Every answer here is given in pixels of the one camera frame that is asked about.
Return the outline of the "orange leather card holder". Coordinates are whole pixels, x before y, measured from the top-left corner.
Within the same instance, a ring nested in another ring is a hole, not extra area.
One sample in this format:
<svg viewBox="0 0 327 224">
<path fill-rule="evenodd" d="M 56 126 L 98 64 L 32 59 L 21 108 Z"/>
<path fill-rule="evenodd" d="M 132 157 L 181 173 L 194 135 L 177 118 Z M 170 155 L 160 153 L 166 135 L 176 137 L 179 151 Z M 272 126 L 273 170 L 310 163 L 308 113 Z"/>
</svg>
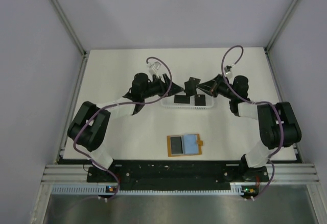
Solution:
<svg viewBox="0 0 327 224">
<path fill-rule="evenodd" d="M 170 138 L 180 136 L 182 138 L 183 154 L 172 155 Z M 200 138 L 200 134 L 183 134 L 167 136 L 167 150 L 168 157 L 186 157 L 186 156 L 198 156 L 202 155 L 203 141 Z"/>
</svg>

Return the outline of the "dark credit card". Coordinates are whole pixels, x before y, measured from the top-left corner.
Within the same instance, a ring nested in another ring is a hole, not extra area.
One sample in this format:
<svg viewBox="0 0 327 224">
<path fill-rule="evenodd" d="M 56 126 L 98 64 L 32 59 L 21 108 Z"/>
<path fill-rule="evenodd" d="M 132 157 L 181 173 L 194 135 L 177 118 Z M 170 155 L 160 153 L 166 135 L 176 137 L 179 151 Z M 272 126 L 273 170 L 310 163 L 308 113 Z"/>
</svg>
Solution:
<svg viewBox="0 0 327 224">
<path fill-rule="evenodd" d="M 184 92 L 186 96 L 194 96 L 197 94 L 197 85 L 200 83 L 200 79 L 190 77 L 188 81 L 184 83 Z"/>
<path fill-rule="evenodd" d="M 187 104 L 191 103 L 191 99 L 187 95 L 175 95 L 174 96 L 174 103 L 175 104 Z"/>
<path fill-rule="evenodd" d="M 172 155 L 183 154 L 182 138 L 180 136 L 171 137 L 170 145 L 171 145 L 171 154 Z"/>
<path fill-rule="evenodd" d="M 194 105 L 195 106 L 206 106 L 206 97 L 204 94 L 198 94 L 194 96 Z"/>
</svg>

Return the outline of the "right aluminium frame post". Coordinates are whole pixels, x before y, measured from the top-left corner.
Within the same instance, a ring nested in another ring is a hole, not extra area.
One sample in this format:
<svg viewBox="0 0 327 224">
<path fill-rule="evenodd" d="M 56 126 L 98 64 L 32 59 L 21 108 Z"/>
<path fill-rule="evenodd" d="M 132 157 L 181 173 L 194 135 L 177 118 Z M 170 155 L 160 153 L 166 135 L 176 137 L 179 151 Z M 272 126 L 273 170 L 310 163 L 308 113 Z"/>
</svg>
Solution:
<svg viewBox="0 0 327 224">
<path fill-rule="evenodd" d="M 285 27 L 288 25 L 289 21 L 291 20 L 296 8 L 299 6 L 302 0 L 291 0 L 290 4 L 288 5 L 285 13 L 283 14 L 281 20 L 279 21 L 276 29 L 274 30 L 271 38 L 269 39 L 267 45 L 264 47 L 265 53 L 269 54 L 269 52 L 273 49 L 275 43 L 277 42 L 278 38 L 282 34 Z"/>
</svg>

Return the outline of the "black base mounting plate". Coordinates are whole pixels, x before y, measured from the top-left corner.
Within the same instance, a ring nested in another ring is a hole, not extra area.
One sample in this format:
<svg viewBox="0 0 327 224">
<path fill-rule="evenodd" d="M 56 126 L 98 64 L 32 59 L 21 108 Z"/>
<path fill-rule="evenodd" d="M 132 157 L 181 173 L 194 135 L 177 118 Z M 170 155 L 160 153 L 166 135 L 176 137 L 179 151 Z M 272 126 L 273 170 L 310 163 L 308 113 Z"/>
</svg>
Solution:
<svg viewBox="0 0 327 224">
<path fill-rule="evenodd" d="M 252 184 L 268 181 L 267 168 L 252 181 L 238 175 L 236 161 L 209 160 L 114 160 L 109 171 L 118 182 L 94 166 L 88 170 L 89 183 L 119 183 L 120 190 L 229 190 L 232 182 Z"/>
</svg>

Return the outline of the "aluminium frame post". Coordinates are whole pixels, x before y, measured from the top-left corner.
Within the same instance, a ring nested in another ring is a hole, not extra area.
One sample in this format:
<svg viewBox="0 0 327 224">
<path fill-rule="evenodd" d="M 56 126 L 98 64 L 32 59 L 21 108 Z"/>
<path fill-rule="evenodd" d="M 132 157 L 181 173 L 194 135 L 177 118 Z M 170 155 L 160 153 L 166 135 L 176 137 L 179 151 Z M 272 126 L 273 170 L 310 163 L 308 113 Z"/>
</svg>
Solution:
<svg viewBox="0 0 327 224">
<path fill-rule="evenodd" d="M 87 51 L 83 47 L 80 39 L 78 38 L 72 24 L 70 23 L 66 13 L 64 12 L 64 9 L 60 5 L 58 0 L 49 0 L 51 3 L 58 19 L 60 20 L 61 24 L 63 25 L 66 33 L 68 34 L 69 38 L 71 39 L 72 43 L 76 47 L 77 51 L 82 57 L 85 57 L 87 55 Z"/>
<path fill-rule="evenodd" d="M 269 54 L 269 52 L 273 49 L 275 43 L 277 42 L 278 38 L 282 34 L 285 27 L 288 25 L 289 21 L 291 20 L 296 8 L 299 6 L 302 0 L 291 0 L 290 4 L 288 5 L 285 13 L 283 14 L 281 20 L 279 21 L 276 29 L 274 30 L 271 38 L 269 39 L 267 45 L 264 47 L 265 53 Z"/>
</svg>

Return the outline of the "aluminium front rail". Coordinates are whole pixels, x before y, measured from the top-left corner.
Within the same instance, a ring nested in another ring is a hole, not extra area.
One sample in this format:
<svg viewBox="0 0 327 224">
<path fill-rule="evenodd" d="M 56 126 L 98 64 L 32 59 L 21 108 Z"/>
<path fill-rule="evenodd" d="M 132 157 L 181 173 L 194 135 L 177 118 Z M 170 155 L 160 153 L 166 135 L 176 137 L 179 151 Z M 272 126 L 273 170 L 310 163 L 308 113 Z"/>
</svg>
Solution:
<svg viewBox="0 0 327 224">
<path fill-rule="evenodd" d="M 314 164 L 275 164 L 272 185 L 306 185 L 320 182 Z M 82 165 L 47 165 L 41 178 L 47 184 L 85 183 L 86 167 Z"/>
</svg>

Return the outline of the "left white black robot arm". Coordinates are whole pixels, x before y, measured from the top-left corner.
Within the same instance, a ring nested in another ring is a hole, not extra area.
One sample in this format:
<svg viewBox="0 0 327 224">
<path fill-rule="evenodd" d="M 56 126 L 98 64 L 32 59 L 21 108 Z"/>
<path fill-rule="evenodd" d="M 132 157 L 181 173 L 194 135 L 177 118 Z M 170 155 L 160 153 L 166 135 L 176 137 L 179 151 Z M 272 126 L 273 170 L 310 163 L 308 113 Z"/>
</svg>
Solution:
<svg viewBox="0 0 327 224">
<path fill-rule="evenodd" d="M 150 97 L 158 96 L 163 99 L 182 91 L 184 89 L 173 83 L 167 74 L 162 77 L 153 75 L 150 80 L 147 74 L 137 73 L 131 88 L 117 101 L 102 107 L 89 101 L 84 102 L 69 125 L 67 135 L 74 141 L 74 150 L 99 169 L 100 178 L 107 182 L 118 182 L 116 169 L 111 166 L 113 158 L 102 145 L 109 120 L 137 114 L 147 104 L 145 100 Z"/>
</svg>

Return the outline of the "left aluminium frame post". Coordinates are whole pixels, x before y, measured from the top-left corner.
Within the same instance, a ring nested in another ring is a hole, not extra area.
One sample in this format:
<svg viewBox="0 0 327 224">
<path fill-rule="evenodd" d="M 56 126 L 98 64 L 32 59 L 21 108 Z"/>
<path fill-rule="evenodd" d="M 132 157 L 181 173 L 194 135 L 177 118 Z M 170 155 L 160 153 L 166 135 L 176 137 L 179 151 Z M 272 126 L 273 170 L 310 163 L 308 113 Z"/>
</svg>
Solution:
<svg viewBox="0 0 327 224">
<path fill-rule="evenodd" d="M 72 43 L 76 47 L 77 51 L 82 57 L 85 57 L 87 55 L 87 51 L 83 47 L 80 39 L 78 38 L 72 24 L 70 23 L 66 13 L 64 12 L 64 9 L 60 5 L 58 0 L 49 0 L 51 3 L 58 19 L 60 20 L 61 24 L 63 25 L 66 33 L 68 34 L 69 38 L 71 39 Z"/>
</svg>

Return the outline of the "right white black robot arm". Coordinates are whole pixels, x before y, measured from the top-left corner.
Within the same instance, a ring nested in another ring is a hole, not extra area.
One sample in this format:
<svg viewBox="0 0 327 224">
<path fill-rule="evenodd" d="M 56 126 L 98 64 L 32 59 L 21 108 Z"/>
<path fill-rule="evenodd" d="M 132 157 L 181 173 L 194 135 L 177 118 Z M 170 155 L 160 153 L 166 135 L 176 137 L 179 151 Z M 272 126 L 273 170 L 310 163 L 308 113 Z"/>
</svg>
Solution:
<svg viewBox="0 0 327 224">
<path fill-rule="evenodd" d="M 260 140 L 239 162 L 238 175 L 242 180 L 252 181 L 272 156 L 283 147 L 290 147 L 301 140 L 301 129 L 291 104 L 251 101 L 247 77 L 236 76 L 230 84 L 219 74 L 198 84 L 197 88 L 211 97 L 221 95 L 229 99 L 230 111 L 235 116 L 258 121 Z"/>
</svg>

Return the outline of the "clear plastic card tray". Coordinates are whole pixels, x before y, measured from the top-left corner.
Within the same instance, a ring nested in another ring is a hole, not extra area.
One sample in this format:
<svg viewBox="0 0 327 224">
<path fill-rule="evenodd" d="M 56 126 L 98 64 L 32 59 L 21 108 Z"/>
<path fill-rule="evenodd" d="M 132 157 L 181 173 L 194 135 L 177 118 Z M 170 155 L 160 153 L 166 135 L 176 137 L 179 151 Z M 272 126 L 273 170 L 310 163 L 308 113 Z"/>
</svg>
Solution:
<svg viewBox="0 0 327 224">
<path fill-rule="evenodd" d="M 175 104 L 174 103 L 174 96 L 169 96 L 160 101 L 160 104 L 164 108 L 169 108 L 169 109 L 210 109 L 214 106 L 214 98 L 211 96 L 208 96 L 204 94 L 206 97 L 206 106 L 201 107 L 201 106 L 195 106 L 194 105 L 194 96 L 190 96 L 191 103 L 189 105 L 187 104 Z"/>
</svg>

